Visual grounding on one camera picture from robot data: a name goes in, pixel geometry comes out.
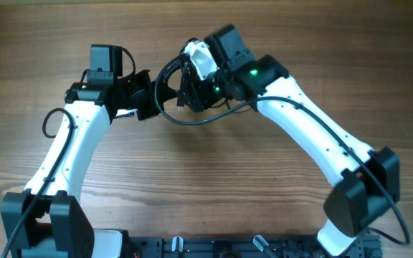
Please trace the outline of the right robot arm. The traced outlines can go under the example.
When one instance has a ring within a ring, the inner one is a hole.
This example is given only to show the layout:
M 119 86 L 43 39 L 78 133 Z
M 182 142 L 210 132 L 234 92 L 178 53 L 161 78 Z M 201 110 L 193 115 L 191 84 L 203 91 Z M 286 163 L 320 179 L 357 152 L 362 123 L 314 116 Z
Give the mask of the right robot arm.
M 187 73 L 180 98 L 195 112 L 220 100 L 247 102 L 279 125 L 319 166 L 332 191 L 318 243 L 332 257 L 344 254 L 400 197 L 399 158 L 375 150 L 327 116 L 273 56 L 256 57 L 239 32 L 226 25 L 191 39 L 180 59 Z

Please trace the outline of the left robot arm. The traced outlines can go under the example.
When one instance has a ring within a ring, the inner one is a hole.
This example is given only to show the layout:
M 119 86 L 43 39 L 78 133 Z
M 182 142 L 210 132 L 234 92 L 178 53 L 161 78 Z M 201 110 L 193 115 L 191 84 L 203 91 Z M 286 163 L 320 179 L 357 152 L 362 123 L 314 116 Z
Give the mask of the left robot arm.
M 65 106 L 47 113 L 63 119 L 46 158 L 21 193 L 8 192 L 0 212 L 7 243 L 3 257 L 137 257 L 122 229 L 95 229 L 80 206 L 93 153 L 115 119 L 158 115 L 148 70 L 123 75 L 115 45 L 94 44 L 90 66 L 65 93 Z

